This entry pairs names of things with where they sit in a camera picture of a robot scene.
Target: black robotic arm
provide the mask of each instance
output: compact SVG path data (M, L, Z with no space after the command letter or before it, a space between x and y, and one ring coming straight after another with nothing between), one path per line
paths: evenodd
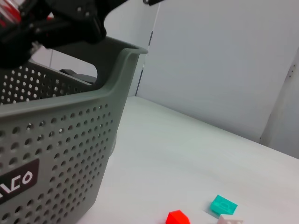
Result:
M0 67L15 68L40 45L100 42L107 34L106 16L127 0L25 0L19 6L13 0L0 1ZM150 6L161 1L143 0Z

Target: gray plastic basket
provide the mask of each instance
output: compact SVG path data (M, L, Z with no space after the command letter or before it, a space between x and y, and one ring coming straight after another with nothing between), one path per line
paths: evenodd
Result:
M32 61L0 70L0 223L73 224L88 211L147 53L112 38L56 50L93 64L98 78L88 84Z

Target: red component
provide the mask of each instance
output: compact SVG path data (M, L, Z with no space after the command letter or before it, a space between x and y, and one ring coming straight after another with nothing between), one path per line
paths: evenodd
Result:
M1 25L2 27L6 27L6 23L5 23L3 20L1 20L1 19L0 19L0 25Z
M177 210L168 214L166 224L190 224L190 221L181 210Z
M11 16L17 20L17 22L20 22L21 21L21 16L20 16L20 13L18 12L18 10L16 10L15 8L13 7L8 7L8 6L3 6L6 10L6 12L10 13Z

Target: white block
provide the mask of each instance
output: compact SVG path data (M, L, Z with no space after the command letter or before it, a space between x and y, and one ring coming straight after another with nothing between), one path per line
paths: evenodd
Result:
M220 215L217 224L242 224L243 220L234 215Z

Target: toy block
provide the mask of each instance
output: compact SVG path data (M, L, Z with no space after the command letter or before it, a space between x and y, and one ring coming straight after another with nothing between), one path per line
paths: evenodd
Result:
M237 206L237 204L229 201L228 199L223 198L220 195L217 195L217 197L211 204L211 210L215 212L217 215L233 215Z
M243 224L243 220L233 215L221 215L217 224Z
M168 214L166 224L190 224L190 221L181 210L177 210Z

